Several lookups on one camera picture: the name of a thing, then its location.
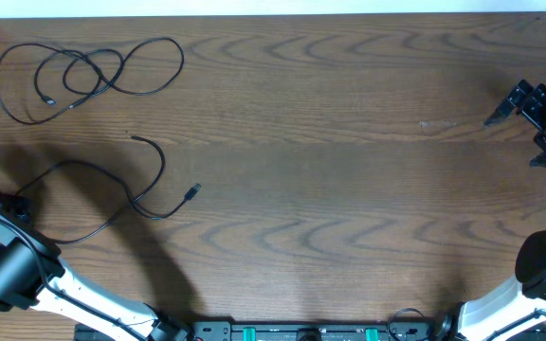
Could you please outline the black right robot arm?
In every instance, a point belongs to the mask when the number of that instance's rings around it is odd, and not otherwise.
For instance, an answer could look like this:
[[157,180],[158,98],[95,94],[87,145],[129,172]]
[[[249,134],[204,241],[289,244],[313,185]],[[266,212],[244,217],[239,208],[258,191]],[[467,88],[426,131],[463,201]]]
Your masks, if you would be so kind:
[[[546,85],[519,81],[485,121],[494,126],[511,114],[523,116],[537,130],[541,152],[532,168],[546,169]],[[428,332],[429,340],[532,340],[534,326],[546,321],[546,230],[530,235],[519,250],[515,272],[479,299],[445,314]]]

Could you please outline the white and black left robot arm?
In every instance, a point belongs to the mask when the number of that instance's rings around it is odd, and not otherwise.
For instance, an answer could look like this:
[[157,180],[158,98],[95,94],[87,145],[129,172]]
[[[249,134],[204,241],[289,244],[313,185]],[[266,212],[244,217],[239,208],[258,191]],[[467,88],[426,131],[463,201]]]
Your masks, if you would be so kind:
[[0,191],[0,312],[59,314],[91,328],[93,340],[189,339],[184,323],[75,273],[60,248],[32,229],[24,214],[22,198]]

